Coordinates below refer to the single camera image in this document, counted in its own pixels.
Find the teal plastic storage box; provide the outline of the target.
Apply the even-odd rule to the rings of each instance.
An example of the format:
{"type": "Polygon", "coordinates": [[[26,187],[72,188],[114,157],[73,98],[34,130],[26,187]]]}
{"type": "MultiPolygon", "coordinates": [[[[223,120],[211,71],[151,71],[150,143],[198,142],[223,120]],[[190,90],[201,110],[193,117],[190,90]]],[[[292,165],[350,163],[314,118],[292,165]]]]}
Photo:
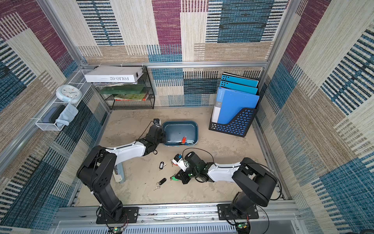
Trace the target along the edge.
{"type": "Polygon", "coordinates": [[[163,143],[165,146],[190,146],[190,144],[182,144],[183,137],[195,141],[194,145],[198,142],[199,130],[194,121],[167,121],[162,127],[166,134],[163,143]]]}

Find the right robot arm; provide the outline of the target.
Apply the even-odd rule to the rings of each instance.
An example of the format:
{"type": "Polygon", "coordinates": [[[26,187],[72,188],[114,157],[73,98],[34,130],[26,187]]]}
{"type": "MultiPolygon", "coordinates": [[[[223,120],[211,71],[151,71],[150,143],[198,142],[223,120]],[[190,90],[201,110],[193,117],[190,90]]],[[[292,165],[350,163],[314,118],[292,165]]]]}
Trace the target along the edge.
{"type": "Polygon", "coordinates": [[[218,205],[221,220],[258,218],[257,207],[268,206],[278,183],[270,171],[250,158],[235,164],[205,163],[196,153],[190,152],[185,157],[177,154],[172,163],[180,167],[173,177],[183,184],[194,178],[201,183],[226,181],[239,186],[241,191],[229,205],[218,205]]]}

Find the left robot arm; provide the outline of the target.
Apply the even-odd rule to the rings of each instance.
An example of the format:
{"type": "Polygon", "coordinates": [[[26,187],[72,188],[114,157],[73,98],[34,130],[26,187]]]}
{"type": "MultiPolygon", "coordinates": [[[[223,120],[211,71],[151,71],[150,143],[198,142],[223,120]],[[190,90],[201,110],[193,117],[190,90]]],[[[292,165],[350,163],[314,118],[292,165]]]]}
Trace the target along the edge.
{"type": "Polygon", "coordinates": [[[165,139],[165,132],[159,123],[153,123],[145,137],[115,148],[95,146],[77,171],[77,177],[86,185],[98,200],[96,221],[100,223],[127,223],[128,214],[123,209],[122,201],[116,196],[111,179],[115,167],[125,161],[154,153],[157,146],[165,139]]]}

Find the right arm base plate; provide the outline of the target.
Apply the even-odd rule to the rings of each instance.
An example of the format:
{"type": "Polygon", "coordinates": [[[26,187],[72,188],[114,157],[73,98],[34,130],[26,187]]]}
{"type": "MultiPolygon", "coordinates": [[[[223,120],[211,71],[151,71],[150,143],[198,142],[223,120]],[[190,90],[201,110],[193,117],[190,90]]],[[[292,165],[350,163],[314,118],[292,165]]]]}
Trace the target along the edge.
{"type": "Polygon", "coordinates": [[[228,203],[217,204],[218,217],[220,220],[258,219],[259,214],[256,206],[251,206],[245,211],[232,207],[228,203]]]}

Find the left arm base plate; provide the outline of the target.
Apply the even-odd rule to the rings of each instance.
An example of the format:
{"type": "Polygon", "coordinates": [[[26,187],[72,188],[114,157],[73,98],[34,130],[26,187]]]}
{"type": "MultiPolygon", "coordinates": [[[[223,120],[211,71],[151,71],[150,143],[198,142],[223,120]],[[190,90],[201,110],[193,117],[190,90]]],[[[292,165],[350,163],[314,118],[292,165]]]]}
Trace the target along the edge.
{"type": "Polygon", "coordinates": [[[136,223],[139,207],[122,207],[117,208],[114,212],[109,213],[102,206],[96,211],[96,224],[125,224],[136,223]]]}

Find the black tag key white label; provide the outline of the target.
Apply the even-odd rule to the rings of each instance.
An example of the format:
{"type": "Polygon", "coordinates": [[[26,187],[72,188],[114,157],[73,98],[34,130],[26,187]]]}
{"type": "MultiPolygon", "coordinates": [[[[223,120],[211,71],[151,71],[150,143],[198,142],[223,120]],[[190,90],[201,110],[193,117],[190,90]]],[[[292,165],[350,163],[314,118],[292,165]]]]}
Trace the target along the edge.
{"type": "Polygon", "coordinates": [[[163,170],[163,168],[166,166],[166,163],[164,163],[163,161],[160,162],[159,164],[159,170],[163,170]]]}

